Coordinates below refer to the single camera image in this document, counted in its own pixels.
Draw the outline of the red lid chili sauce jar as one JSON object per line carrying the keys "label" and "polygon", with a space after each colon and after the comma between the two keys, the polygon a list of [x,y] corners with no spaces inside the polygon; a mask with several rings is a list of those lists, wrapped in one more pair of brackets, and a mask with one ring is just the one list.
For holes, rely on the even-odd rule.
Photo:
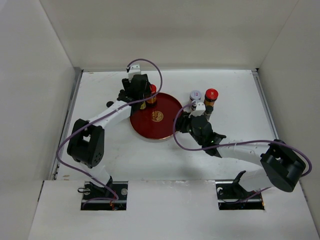
{"label": "red lid chili sauce jar", "polygon": [[154,84],[150,84],[150,91],[151,91],[151,98],[146,101],[146,105],[151,107],[155,106],[157,104],[157,97],[156,97],[156,92],[157,92],[157,87]]}

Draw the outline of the small yellow label oil bottle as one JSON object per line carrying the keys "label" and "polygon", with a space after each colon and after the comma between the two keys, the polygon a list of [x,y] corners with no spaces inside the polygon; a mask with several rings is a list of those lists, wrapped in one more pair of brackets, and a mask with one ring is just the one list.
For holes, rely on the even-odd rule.
{"label": "small yellow label oil bottle", "polygon": [[140,110],[145,110],[146,108],[147,108],[147,103],[146,103],[146,101],[143,101],[140,106]]}

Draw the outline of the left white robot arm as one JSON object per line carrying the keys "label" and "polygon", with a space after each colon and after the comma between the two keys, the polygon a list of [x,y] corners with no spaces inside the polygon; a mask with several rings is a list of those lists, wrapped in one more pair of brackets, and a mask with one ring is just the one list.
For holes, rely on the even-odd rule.
{"label": "left white robot arm", "polygon": [[122,79],[123,89],[117,101],[99,115],[83,120],[79,118],[73,125],[72,133],[85,127],[73,136],[67,146],[67,154],[79,163],[82,170],[100,181],[95,193],[100,199],[108,199],[112,195],[112,186],[108,184],[111,176],[101,163],[105,151],[105,132],[121,121],[131,117],[141,108],[143,100],[151,96],[151,87],[147,74],[135,74],[131,79]]}

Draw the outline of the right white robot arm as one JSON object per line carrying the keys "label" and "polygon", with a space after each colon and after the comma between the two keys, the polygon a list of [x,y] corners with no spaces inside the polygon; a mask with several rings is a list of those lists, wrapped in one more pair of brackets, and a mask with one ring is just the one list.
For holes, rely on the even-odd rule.
{"label": "right white robot arm", "polygon": [[239,142],[213,131],[201,116],[182,112],[173,122],[173,131],[188,133],[211,157],[236,159],[257,165],[255,171],[242,170],[233,180],[232,192],[238,198],[250,191],[275,187],[291,193],[306,169],[300,154],[283,141],[275,139]]}

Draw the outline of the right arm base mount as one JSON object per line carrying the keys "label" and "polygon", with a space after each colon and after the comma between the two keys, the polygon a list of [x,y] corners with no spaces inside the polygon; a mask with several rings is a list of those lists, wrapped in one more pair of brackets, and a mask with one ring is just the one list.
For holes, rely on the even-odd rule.
{"label": "right arm base mount", "polygon": [[246,191],[239,182],[245,171],[241,171],[235,179],[217,180],[215,182],[217,204],[221,211],[264,210],[262,194]]}

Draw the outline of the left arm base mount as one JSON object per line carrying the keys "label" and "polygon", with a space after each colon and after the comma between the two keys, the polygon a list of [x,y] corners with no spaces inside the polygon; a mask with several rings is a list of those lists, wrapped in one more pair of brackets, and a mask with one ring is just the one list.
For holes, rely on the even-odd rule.
{"label": "left arm base mount", "polygon": [[109,182],[107,186],[116,194],[105,187],[97,186],[86,181],[77,192],[82,194],[80,209],[82,211],[125,211],[129,183],[127,181]]}

